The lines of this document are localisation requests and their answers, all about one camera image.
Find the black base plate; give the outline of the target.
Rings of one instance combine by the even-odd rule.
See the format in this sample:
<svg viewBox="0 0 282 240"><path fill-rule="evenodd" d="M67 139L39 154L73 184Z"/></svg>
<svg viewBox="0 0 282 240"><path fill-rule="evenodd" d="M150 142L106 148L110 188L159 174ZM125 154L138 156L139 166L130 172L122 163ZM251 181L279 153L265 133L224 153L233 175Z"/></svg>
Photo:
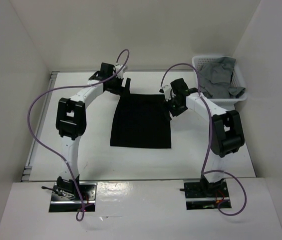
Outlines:
<svg viewBox="0 0 282 240"><path fill-rule="evenodd" d="M225 180L208 183L205 179L185 180L180 191L185 195L187 210L230 209L230 197Z"/></svg>
<svg viewBox="0 0 282 240"><path fill-rule="evenodd" d="M41 187L51 193L49 212L50 213L70 213L77 212L81 208L79 196L60 190L56 184L53 187ZM97 183L81 181L79 189L82 194L85 212L95 212L95 199Z"/></svg>

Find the black skirt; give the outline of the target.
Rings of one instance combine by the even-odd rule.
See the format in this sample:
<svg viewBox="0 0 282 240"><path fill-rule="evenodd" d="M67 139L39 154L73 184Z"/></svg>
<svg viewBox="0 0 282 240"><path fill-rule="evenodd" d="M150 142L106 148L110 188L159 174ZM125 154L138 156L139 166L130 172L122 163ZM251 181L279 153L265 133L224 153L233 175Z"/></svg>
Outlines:
<svg viewBox="0 0 282 240"><path fill-rule="evenodd" d="M171 127L163 114L160 94L121 96L112 122L112 147L170 149Z"/></svg>

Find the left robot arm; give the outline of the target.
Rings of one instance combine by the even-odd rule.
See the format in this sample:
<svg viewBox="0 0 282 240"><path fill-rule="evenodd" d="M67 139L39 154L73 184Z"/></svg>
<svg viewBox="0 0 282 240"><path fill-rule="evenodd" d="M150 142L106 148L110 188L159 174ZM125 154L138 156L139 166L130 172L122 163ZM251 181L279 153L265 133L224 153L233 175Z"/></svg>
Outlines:
<svg viewBox="0 0 282 240"><path fill-rule="evenodd" d="M69 200L80 195L78 151L79 142L86 127L87 107L105 91L119 95L123 91L122 82L127 65L102 63L82 88L70 98L62 97L58 102L56 129L61 137L61 156L65 158L65 169L57 178L57 189Z"/></svg>

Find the grey skirt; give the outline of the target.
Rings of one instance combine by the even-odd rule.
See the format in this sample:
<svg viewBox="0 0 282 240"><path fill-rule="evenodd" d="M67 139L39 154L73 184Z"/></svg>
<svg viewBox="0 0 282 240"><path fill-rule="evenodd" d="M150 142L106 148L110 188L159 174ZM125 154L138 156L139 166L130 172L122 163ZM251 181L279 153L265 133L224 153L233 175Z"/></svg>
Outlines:
<svg viewBox="0 0 282 240"><path fill-rule="evenodd" d="M246 89L242 86L233 86L236 59L221 57L203 64L198 68L200 89L209 99L238 99Z"/></svg>

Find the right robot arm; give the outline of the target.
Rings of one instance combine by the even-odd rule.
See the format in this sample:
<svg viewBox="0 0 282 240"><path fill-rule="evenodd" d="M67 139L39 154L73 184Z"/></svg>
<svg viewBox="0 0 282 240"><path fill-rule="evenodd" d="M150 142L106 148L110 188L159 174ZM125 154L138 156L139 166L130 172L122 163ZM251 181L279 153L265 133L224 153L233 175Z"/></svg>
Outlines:
<svg viewBox="0 0 282 240"><path fill-rule="evenodd" d="M245 144L240 115L207 99L197 88L189 88L182 78L161 86L168 110L177 117L192 110L209 124L208 149L203 160L199 191L206 197L220 190L228 161Z"/></svg>

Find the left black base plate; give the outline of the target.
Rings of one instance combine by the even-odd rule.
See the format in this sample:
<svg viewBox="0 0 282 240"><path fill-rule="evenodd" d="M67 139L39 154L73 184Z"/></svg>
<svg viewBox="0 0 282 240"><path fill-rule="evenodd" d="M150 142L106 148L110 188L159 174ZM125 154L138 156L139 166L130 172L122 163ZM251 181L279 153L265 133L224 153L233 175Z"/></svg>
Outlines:
<svg viewBox="0 0 282 240"><path fill-rule="evenodd" d="M51 193L49 212L50 213L70 213L77 212L81 208L79 196L60 190L56 184L53 187L41 187ZM82 194L85 212L95 212L95 199L97 183L81 181L79 189Z"/></svg>

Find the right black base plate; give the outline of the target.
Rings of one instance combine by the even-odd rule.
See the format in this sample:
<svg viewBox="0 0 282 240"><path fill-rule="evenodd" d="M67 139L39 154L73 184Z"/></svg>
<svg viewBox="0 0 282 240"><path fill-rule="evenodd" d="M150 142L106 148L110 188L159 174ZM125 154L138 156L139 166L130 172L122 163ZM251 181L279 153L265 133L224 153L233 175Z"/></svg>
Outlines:
<svg viewBox="0 0 282 240"><path fill-rule="evenodd" d="M185 195L187 210L230 209L230 197L225 180L208 183L205 179L185 180L180 191Z"/></svg>

